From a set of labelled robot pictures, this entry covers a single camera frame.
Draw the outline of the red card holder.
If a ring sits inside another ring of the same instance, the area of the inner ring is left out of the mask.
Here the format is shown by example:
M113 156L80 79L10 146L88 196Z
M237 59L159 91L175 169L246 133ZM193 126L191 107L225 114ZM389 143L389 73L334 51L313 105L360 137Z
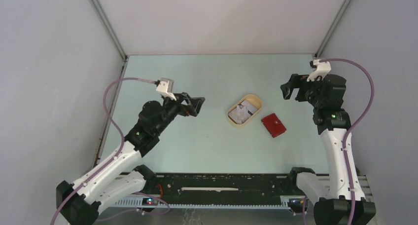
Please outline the red card holder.
M276 138L287 131L285 125L275 113L265 116L261 119L261 122L272 138Z

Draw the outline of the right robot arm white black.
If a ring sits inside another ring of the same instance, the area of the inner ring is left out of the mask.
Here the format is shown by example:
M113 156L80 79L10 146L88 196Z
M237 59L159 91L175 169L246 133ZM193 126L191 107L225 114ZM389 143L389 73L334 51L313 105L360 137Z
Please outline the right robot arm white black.
M287 180L292 194L303 192L314 205L317 225L366 225L376 214L373 202L367 201L358 179L351 150L351 122L342 108L346 79L339 75L317 76L292 74L280 87L284 99L294 89L298 102L313 106L313 121L325 148L330 186L326 188L308 168L297 168Z

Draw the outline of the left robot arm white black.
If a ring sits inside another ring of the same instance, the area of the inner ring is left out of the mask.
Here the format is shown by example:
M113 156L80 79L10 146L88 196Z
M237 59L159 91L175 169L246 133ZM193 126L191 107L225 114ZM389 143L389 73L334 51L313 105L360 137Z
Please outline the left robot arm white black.
M148 101L121 145L104 161L72 183L62 181L56 187L57 213L71 225L92 225L110 204L124 196L155 190L154 173L141 164L142 158L158 143L159 137L176 116L196 117L204 97L176 93L163 102Z

